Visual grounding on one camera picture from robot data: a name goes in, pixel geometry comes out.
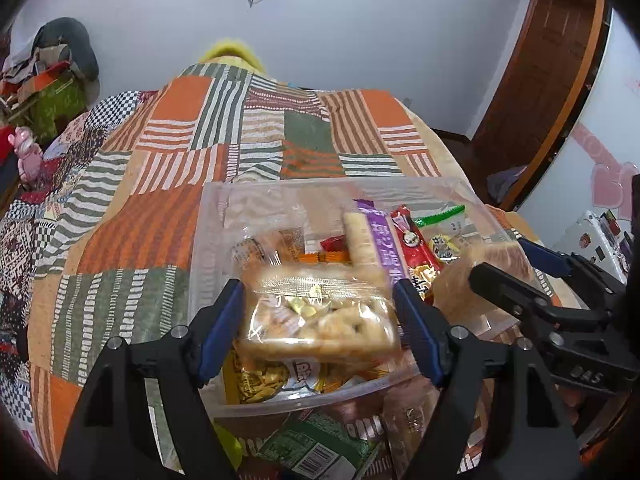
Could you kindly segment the yellow pillow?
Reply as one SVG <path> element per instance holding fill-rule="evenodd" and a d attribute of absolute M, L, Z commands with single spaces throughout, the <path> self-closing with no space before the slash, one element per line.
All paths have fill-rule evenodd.
<path fill-rule="evenodd" d="M 265 75 L 266 69 L 256 53 L 243 41 L 224 38 L 211 46 L 198 60 L 200 63 L 222 63 Z"/>

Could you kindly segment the yellow chips bag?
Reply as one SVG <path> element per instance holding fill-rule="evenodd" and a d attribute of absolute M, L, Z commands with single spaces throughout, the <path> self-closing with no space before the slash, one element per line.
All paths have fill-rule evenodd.
<path fill-rule="evenodd" d="M 244 363 L 231 350 L 222 367 L 224 395 L 228 404 L 258 404 L 294 400 L 330 393 L 352 379 L 337 364 L 316 360 Z"/>

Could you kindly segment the clear bag puffed snacks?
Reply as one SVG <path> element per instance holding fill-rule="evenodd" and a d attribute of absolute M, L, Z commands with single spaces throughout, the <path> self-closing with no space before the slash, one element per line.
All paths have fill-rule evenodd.
<path fill-rule="evenodd" d="M 263 266 L 245 282 L 236 348 L 265 361 L 392 358 L 400 336 L 390 281 L 361 266 Z"/>

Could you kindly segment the clear plastic storage bin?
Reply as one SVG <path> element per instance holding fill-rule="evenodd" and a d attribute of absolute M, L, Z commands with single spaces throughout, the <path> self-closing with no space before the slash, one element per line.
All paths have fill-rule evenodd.
<path fill-rule="evenodd" d="M 434 281 L 495 263 L 546 295 L 533 269 L 469 185 L 454 178 L 209 183 L 202 195 L 189 310 L 230 280 L 231 348 L 202 397 L 215 417 L 286 413 L 385 389 L 416 374 L 390 298 L 408 278 Z"/>

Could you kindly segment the red sausage snack packet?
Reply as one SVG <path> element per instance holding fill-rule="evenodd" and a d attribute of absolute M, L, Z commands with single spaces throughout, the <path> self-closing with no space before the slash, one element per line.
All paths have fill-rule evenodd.
<path fill-rule="evenodd" d="M 432 287 L 442 270 L 442 264 L 428 247 L 407 206 L 399 206 L 390 214 L 390 218 L 398 236 L 409 280 L 421 299 L 432 304 Z"/>

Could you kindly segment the green pea snack bag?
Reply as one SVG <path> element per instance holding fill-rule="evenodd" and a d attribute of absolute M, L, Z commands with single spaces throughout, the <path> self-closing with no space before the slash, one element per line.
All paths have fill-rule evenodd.
<path fill-rule="evenodd" d="M 361 479 L 381 447 L 323 413 L 290 416 L 258 451 L 292 479 Z"/>

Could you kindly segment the green topped snack packet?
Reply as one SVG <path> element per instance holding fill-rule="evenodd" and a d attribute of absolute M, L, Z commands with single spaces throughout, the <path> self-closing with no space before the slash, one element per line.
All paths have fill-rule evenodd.
<path fill-rule="evenodd" d="M 462 253 L 465 220 L 465 206 L 456 205 L 437 214 L 415 218 L 414 223 L 437 261 L 448 264 Z"/>

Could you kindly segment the pink plush toy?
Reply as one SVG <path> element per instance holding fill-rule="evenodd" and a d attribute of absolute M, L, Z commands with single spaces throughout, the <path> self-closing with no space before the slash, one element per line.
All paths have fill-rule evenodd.
<path fill-rule="evenodd" d="M 8 135 L 9 144 L 17 157 L 17 170 L 23 183 L 31 184 L 39 174 L 43 162 L 43 152 L 28 127 L 16 127 Z"/>

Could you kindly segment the wooden door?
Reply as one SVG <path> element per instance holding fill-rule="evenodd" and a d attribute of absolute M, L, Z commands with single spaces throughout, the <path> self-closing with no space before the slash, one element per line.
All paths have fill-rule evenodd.
<path fill-rule="evenodd" d="M 473 136 L 484 174 L 524 169 L 499 207 L 509 210 L 548 162 L 585 87 L 605 0 L 529 0 L 518 41 Z"/>

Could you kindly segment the purple coconut roll pack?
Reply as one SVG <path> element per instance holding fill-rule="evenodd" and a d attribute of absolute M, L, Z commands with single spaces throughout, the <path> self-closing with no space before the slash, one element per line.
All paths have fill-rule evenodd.
<path fill-rule="evenodd" d="M 352 208 L 343 210 L 342 221 L 354 266 L 384 272 L 392 286 L 409 277 L 390 214 L 370 200 L 354 200 Z"/>

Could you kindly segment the brown wafer snack pack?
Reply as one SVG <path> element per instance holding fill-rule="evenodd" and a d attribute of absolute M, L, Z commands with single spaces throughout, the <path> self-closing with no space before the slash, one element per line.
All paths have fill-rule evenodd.
<path fill-rule="evenodd" d="M 506 276 L 537 287 L 535 271 L 518 242 L 473 243 L 447 263 L 432 286 L 434 305 L 450 324 L 465 324 L 495 310 L 494 298 Z"/>

